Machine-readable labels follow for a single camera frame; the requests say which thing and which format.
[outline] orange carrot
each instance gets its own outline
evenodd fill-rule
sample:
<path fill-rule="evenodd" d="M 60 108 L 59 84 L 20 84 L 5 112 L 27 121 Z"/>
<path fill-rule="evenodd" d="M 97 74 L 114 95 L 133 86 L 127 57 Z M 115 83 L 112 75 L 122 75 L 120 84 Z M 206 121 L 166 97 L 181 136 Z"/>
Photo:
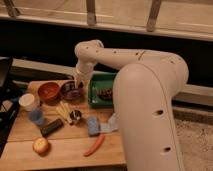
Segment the orange carrot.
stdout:
<path fill-rule="evenodd" d="M 93 154 L 101 146 L 101 144 L 104 142 L 104 138 L 105 138 L 105 135 L 100 134 L 99 137 L 97 138 L 97 140 L 95 141 L 95 143 L 89 148 L 88 151 L 86 151 L 84 153 L 84 157 L 88 157 L 91 154 Z"/>

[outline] dish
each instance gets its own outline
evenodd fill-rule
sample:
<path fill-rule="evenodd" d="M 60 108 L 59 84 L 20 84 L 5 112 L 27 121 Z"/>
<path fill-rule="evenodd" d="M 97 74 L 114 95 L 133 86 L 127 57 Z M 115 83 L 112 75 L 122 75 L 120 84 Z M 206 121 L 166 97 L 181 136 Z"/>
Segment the dish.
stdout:
<path fill-rule="evenodd" d="M 42 84 L 38 89 L 38 95 L 41 101 L 50 102 L 58 97 L 60 87 L 55 82 L 47 82 Z"/>
<path fill-rule="evenodd" d="M 76 100 L 79 99 L 83 94 L 83 89 L 75 88 L 74 81 L 68 81 L 61 86 L 60 96 L 65 100 Z"/>

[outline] blue sponge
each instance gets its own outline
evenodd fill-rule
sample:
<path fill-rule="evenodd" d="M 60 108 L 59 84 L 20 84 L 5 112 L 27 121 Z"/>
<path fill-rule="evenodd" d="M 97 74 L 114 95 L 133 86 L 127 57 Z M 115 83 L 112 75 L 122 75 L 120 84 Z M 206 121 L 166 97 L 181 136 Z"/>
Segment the blue sponge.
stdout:
<path fill-rule="evenodd" d="M 100 124 L 96 116 L 89 116 L 87 118 L 87 128 L 90 137 L 100 134 Z"/>

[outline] white container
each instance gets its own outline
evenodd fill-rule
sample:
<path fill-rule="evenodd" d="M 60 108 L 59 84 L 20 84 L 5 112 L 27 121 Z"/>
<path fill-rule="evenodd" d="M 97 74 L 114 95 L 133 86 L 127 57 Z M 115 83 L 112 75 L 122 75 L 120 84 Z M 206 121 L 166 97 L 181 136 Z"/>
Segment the white container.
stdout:
<path fill-rule="evenodd" d="M 36 109 L 39 106 L 39 100 L 31 93 L 26 93 L 19 99 L 19 104 L 26 111 L 30 112 Z"/>

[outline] dark background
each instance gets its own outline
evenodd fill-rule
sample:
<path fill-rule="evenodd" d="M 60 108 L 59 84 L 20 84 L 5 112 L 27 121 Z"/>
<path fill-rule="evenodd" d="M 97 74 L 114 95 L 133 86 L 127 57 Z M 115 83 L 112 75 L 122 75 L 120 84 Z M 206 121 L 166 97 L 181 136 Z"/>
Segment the dark background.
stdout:
<path fill-rule="evenodd" d="M 108 48 L 177 53 L 188 64 L 188 83 L 213 87 L 213 42 L 0 20 L 0 56 L 74 67 L 75 45 L 91 39 L 100 39 Z M 113 71 L 102 65 L 96 69 Z"/>

